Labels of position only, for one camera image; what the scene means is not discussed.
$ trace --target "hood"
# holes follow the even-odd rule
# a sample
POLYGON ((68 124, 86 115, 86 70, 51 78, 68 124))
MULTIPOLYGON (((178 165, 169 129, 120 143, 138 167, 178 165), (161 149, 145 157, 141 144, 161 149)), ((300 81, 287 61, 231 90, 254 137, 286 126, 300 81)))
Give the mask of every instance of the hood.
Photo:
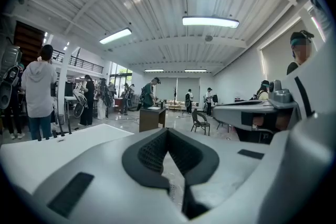
POLYGON ((44 61, 31 62, 27 67, 27 76, 35 82, 40 81, 45 75, 49 74, 47 65, 49 65, 49 63, 44 61))

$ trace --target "white shirt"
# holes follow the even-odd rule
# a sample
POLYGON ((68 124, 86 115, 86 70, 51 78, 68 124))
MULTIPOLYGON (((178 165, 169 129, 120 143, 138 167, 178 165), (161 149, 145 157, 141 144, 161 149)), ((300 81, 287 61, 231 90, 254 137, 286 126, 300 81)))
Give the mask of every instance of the white shirt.
POLYGON ((187 92, 186 95, 189 94, 190 100, 194 98, 193 94, 191 92, 187 92))
POLYGON ((206 92, 205 94, 206 102, 211 103, 211 96, 212 96, 211 92, 206 92))

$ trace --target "ceiling light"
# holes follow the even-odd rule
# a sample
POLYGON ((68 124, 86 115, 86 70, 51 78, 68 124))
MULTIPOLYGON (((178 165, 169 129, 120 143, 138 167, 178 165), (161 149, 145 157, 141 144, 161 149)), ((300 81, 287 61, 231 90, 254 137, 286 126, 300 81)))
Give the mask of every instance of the ceiling light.
POLYGON ((112 34, 111 36, 108 36, 107 38, 102 39, 99 42, 102 43, 102 44, 106 44, 106 43, 109 43, 109 42, 114 41, 116 39, 128 36, 130 34, 132 34, 131 29, 130 28, 125 28, 124 30, 116 32, 116 33, 112 34))
POLYGON ((185 69, 184 72, 206 72, 206 69, 185 69))
POLYGON ((163 72, 163 69, 145 69, 145 72, 163 72))
POLYGON ((184 16, 182 23, 183 25, 213 25, 231 28, 237 28, 239 25, 239 21, 237 20, 203 16, 184 16))

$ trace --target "tile floor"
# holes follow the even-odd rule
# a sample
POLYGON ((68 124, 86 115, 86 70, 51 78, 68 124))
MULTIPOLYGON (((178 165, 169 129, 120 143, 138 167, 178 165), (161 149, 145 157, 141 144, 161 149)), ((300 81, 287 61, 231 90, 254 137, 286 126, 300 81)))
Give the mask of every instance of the tile floor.
MULTIPOLYGON (((208 123, 210 123, 210 137, 215 137, 218 139, 227 139, 232 141, 239 141, 239 138, 236 133, 230 131, 227 132, 227 125, 220 125, 218 130, 217 126, 218 123, 211 117, 207 117, 208 123)), ((75 132, 75 128, 87 128, 84 126, 78 126, 79 119, 71 118, 71 130, 72 132, 75 132)), ((129 111, 129 114, 127 116, 120 115, 116 113, 110 113, 108 119, 104 120, 98 120, 93 119, 92 125, 98 125, 101 123, 109 124, 111 126, 114 126, 116 128, 120 128, 132 133, 136 133, 139 131, 139 112, 132 112, 129 111)), ((189 114, 181 114, 180 112, 173 112, 173 111, 167 111, 166 112, 166 127, 173 127, 185 130, 185 132, 190 132, 191 128, 193 126, 193 119, 191 115, 189 114)), ((64 131, 67 131, 67 126, 63 125, 64 131)), ((25 127, 23 130, 26 133, 26 136, 23 137, 21 140, 14 139, 12 140, 9 137, 8 130, 4 130, 3 134, 3 143, 19 143, 23 141, 28 141, 31 139, 30 133, 28 132, 28 128, 25 127)), ((196 133, 204 134, 204 131, 201 128, 197 128, 196 133)), ((174 161, 172 160, 169 153, 166 155, 164 162, 164 171, 163 176, 168 178, 171 184, 171 191, 170 191, 170 197, 173 200, 173 202, 176 204, 177 208, 181 210, 182 208, 182 200, 183 200, 183 193, 184 193, 184 177, 180 173, 180 171, 177 169, 174 161)))

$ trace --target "black chair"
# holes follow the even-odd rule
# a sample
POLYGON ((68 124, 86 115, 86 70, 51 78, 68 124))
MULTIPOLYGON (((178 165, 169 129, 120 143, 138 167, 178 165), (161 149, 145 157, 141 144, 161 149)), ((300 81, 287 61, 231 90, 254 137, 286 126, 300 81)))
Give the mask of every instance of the black chair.
POLYGON ((196 110, 194 110, 193 113, 191 113, 192 117, 193 117, 193 122, 194 122, 194 125, 193 127, 191 128, 191 132, 193 131, 193 128, 195 127, 195 132, 196 132, 196 129, 197 127, 201 127, 203 130, 204 130, 204 135, 206 135, 206 128, 209 127, 209 132, 208 132, 208 135, 210 136, 210 123, 208 123, 208 120, 206 119, 206 117, 197 112, 196 110), (197 116, 200 116, 203 118, 204 122, 200 122, 198 119, 197 119, 197 116))

